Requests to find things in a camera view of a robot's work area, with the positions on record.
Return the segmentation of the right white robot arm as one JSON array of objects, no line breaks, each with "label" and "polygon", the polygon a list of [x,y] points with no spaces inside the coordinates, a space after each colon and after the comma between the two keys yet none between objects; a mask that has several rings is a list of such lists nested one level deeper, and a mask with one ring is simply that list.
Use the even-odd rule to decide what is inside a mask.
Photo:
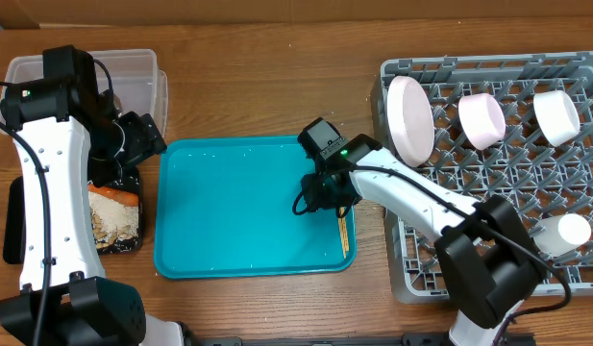
[{"label": "right white robot arm", "polygon": [[[315,170],[301,180],[293,213],[334,210],[345,217],[360,200],[395,213],[432,242],[457,320],[445,345],[499,345],[516,318],[567,306],[566,279],[544,261],[513,205],[494,195],[481,202],[448,190],[401,163],[368,135],[351,140],[323,118],[297,137]],[[546,278],[563,286],[561,302],[522,309]]]}]

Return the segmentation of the white plate with peanuts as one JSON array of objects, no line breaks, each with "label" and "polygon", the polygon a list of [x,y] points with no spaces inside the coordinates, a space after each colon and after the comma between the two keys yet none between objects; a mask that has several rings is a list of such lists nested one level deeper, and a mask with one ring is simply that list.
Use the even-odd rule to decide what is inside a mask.
[{"label": "white plate with peanuts", "polygon": [[434,123],[427,94],[411,77],[395,77],[386,97],[388,131],[401,159],[411,167],[432,154]]}]

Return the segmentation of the wooden chopstick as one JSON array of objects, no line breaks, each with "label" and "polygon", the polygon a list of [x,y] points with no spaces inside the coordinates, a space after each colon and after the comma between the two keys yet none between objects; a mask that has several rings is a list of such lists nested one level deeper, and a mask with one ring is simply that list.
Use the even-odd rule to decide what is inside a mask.
[{"label": "wooden chopstick", "polygon": [[343,254],[343,258],[346,259],[347,255],[350,251],[350,245],[349,245],[347,222],[346,222],[345,216],[340,217],[338,219],[338,227],[339,227],[339,235],[340,235],[340,241],[341,241],[342,254]]},{"label": "wooden chopstick", "polygon": [[348,213],[348,211],[346,210],[345,207],[341,207],[339,209],[340,218],[338,219],[338,226],[339,226],[339,234],[340,234],[343,258],[345,258],[345,259],[347,258],[347,254],[350,251],[347,222],[346,222],[347,213]]}]

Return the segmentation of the white bowl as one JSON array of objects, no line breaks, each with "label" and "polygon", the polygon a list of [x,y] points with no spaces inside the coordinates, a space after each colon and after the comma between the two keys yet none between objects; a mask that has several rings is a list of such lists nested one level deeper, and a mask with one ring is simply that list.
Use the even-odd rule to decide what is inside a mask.
[{"label": "white bowl", "polygon": [[558,147],[573,139],[581,123],[571,97],[562,90],[537,93],[533,97],[533,110],[542,134]]},{"label": "white bowl", "polygon": [[500,141],[506,133],[506,121],[497,100],[488,93],[462,97],[458,102],[462,131],[478,150]]}]

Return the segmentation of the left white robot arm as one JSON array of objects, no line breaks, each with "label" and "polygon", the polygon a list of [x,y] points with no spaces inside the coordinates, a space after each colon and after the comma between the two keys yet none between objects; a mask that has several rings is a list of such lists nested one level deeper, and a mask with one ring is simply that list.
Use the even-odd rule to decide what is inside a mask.
[{"label": "left white robot arm", "polygon": [[148,314],[133,286],[106,277],[92,234],[89,188],[164,152],[161,132],[151,115],[117,110],[88,52],[47,49],[42,64],[40,79],[6,84],[0,103],[25,217],[20,291],[0,301],[1,326],[26,345],[194,344],[185,324]]}]

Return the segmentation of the orange carrot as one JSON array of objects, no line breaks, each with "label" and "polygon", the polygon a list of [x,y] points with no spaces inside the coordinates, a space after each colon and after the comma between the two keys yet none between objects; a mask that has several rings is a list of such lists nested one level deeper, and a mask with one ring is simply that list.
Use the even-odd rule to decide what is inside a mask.
[{"label": "orange carrot", "polygon": [[102,186],[96,187],[94,185],[88,186],[88,191],[93,192],[127,207],[137,207],[139,205],[139,197],[132,192],[115,189],[112,187]]}]

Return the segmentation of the small white cup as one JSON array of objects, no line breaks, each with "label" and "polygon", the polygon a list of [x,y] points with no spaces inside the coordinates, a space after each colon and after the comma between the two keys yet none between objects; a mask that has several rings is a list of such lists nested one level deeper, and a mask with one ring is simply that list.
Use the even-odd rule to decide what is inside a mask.
[{"label": "small white cup", "polygon": [[581,247],[592,234],[588,221],[576,213],[553,216],[540,220],[543,230],[532,237],[543,253],[552,257],[564,255]]}]

